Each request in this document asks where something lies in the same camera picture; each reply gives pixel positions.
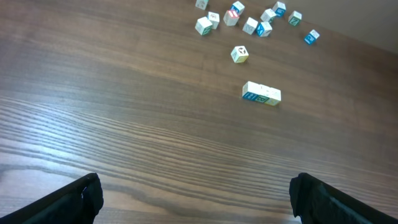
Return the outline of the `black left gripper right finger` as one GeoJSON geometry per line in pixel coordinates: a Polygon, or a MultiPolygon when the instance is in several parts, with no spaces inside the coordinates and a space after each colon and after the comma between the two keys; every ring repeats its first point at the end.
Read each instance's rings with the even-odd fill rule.
{"type": "Polygon", "coordinates": [[[362,203],[308,173],[290,181],[293,216],[302,223],[397,224],[397,219],[362,203]]]}

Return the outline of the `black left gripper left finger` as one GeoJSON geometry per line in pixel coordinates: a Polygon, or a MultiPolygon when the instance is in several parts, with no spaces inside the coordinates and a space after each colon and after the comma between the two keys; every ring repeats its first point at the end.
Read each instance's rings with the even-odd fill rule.
{"type": "Polygon", "coordinates": [[[2,224],[94,222],[104,204],[103,189],[96,173],[46,195],[1,218],[2,224]]]}

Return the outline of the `wooden block yellow sided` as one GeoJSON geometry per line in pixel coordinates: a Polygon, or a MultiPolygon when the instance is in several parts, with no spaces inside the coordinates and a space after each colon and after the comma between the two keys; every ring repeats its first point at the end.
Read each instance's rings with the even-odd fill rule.
{"type": "Polygon", "coordinates": [[[265,104],[276,106],[282,101],[281,91],[279,89],[269,87],[267,96],[269,99],[265,102],[265,104]]]}

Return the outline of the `wooden block number 8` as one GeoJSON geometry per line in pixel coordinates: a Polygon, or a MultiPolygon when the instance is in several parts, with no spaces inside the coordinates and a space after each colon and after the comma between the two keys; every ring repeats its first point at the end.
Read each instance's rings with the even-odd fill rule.
{"type": "Polygon", "coordinates": [[[259,84],[248,81],[243,86],[242,98],[246,100],[255,101],[260,95],[261,87],[259,84]]]}

